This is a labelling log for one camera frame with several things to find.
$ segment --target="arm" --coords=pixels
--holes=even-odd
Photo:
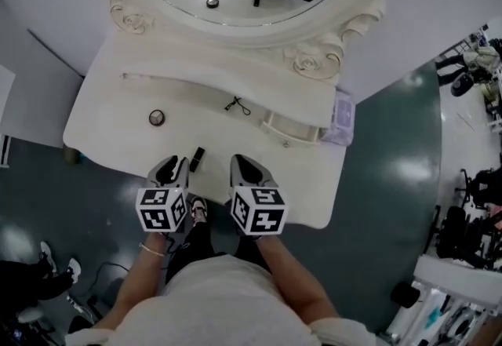
[[[277,237],[264,236],[256,244],[284,300],[305,324],[339,316],[318,280]]]
[[[158,233],[150,233],[144,245],[153,251],[164,253],[166,239]],[[163,261],[163,258],[141,249],[120,286],[113,308],[93,328],[115,330],[136,304],[155,296]]]

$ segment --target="green floor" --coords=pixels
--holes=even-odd
[[[389,299],[391,289],[412,278],[426,242],[440,158],[433,68],[422,67],[358,105],[355,141],[329,226],[319,231],[289,225],[282,235],[342,316],[373,331],[392,320],[398,306]],[[82,276],[71,293],[85,303],[100,264],[130,264],[144,239],[134,209],[144,180],[90,161],[70,166],[61,150],[19,140],[12,143],[9,164],[0,170],[0,258],[23,252],[24,260],[36,261],[38,243],[48,241],[61,266],[70,256],[80,260]],[[231,218],[221,208],[217,212],[213,245],[231,253],[237,245]],[[93,292],[106,299],[110,281],[123,273],[104,269]],[[67,330],[75,311],[64,297],[43,305],[58,331]]]

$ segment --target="bracelet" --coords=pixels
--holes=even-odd
[[[148,251],[149,253],[152,253],[154,255],[156,255],[157,257],[162,257],[164,258],[166,255],[165,254],[162,254],[162,253],[157,253],[157,251],[154,251],[152,249],[149,249],[148,247],[146,247],[142,242],[140,243],[140,247],[142,249],[145,249],[146,251]]]

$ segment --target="white vanity table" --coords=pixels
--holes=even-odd
[[[384,1],[263,4],[246,11],[223,0],[215,12],[202,0],[111,0],[118,30],[85,78],[65,144],[143,177],[170,155],[205,148],[189,190],[221,203],[231,156],[244,154],[289,196],[288,222],[324,228],[345,148],[320,142],[320,132],[331,123],[347,41],[383,16]],[[225,111],[234,96],[249,116],[238,105]],[[160,127],[148,121],[155,109],[166,114]]]

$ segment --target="shoe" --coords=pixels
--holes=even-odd
[[[53,274],[57,273],[57,265],[53,259],[53,252],[51,251],[49,244],[46,242],[40,242],[40,250],[42,251],[42,258],[46,258],[47,262],[53,269]]]
[[[191,200],[191,218],[194,226],[198,222],[207,222],[207,203],[203,197],[194,197]]]
[[[76,259],[71,258],[70,262],[68,263],[68,268],[66,272],[71,273],[71,278],[73,279],[73,283],[76,283],[78,281],[78,277],[82,273],[82,268],[80,267],[80,264]]]

